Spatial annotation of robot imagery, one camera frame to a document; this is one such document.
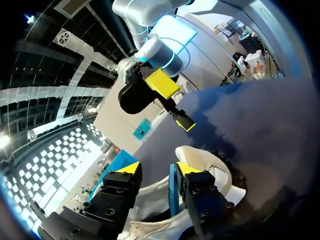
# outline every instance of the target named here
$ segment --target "yellow tip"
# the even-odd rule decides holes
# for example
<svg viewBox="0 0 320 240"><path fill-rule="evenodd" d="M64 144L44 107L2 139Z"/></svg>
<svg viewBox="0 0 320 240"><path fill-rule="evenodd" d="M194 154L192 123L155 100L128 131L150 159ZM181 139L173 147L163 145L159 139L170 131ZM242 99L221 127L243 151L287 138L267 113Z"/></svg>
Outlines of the yellow tip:
<svg viewBox="0 0 320 240"><path fill-rule="evenodd" d="M177 164L178 167L180 168L183 176L185 176L186 174L189 174L189 173L191 173L191 172L201 173L201 171L199 171L199 170L197 170L197 169L195 169L195 168L193 168L193 167L190 167L190 166L188 166L188 165L186 165L186 164L183 164L182 162L179 162L179 161L178 161L176 164Z"/></svg>
<svg viewBox="0 0 320 240"><path fill-rule="evenodd" d="M123 173L123 172L127 172L128 174L135 174L138 166L139 166L140 162L137 161L129 166L126 166L124 168L119 169L118 171L116 171L117 173Z"/></svg>

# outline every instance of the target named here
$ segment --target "air vent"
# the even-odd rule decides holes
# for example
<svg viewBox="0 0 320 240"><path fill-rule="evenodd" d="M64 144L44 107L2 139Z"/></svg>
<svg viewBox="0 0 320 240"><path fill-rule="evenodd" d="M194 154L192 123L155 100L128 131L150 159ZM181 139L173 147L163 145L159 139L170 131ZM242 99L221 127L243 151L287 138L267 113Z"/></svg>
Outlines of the air vent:
<svg viewBox="0 0 320 240"><path fill-rule="evenodd" d="M72 19L91 0L62 0L55 10L67 18Z"/></svg>

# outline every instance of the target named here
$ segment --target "white shoe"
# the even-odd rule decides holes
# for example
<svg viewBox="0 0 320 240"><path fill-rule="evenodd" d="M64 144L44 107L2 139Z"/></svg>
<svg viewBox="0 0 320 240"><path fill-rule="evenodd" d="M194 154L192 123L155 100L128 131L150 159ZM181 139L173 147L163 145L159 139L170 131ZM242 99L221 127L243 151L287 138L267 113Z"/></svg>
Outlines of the white shoe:
<svg viewBox="0 0 320 240"><path fill-rule="evenodd" d="M246 190L232 185L232 176L227 166L208 151L190 146L178 147L175 151L180 162L200 171L207 170L215 176L215 185L229 202L237 205ZM118 240L177 240L193 224L187 209L176 216L159 222L142 222L141 219L169 208L168 177L139 191L134 209L130 210L123 232Z"/></svg>

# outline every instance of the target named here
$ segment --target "cable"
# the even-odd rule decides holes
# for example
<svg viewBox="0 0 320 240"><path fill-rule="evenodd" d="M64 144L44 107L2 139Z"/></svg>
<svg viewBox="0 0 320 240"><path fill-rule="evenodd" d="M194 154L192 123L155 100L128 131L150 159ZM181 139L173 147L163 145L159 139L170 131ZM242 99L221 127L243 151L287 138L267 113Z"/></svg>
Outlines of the cable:
<svg viewBox="0 0 320 240"><path fill-rule="evenodd" d="M268 51L269 54L269 72L270 72L270 78L272 78L272 73L271 73L271 55L270 52Z"/></svg>
<svg viewBox="0 0 320 240"><path fill-rule="evenodd" d="M242 67L238 64L238 62L236 60L234 60L234 58L227 52L227 50L212 36L210 35L210 33L208 33L206 30L204 30L202 27L198 26L197 24L193 23L192 21L190 21L189 19L186 19L183 16L179 16L177 14L174 15L175 17L178 17L180 19L183 19L185 21L187 21L188 23L196 26L197 28L199 28L201 31L203 31L205 34L207 34L223 51L224 53L234 62L234 64L240 69L240 72L242 72L243 76L246 79L249 79L247 74L245 73L245 71L242 69Z"/></svg>

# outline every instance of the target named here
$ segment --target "ventilation fan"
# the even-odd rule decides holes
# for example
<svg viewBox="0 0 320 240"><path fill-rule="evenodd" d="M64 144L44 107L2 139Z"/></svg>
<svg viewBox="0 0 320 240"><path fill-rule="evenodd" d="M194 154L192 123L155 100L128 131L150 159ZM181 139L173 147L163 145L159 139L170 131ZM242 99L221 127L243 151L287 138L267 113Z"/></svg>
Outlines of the ventilation fan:
<svg viewBox="0 0 320 240"><path fill-rule="evenodd" d="M58 44L60 46L65 46L67 44L67 42L69 41L71 36L71 33L68 31L62 32L59 36L58 36Z"/></svg>
<svg viewBox="0 0 320 240"><path fill-rule="evenodd" d="M28 131L28 139L30 140L30 142L33 142L34 140L37 139L37 134L35 133L34 130Z"/></svg>

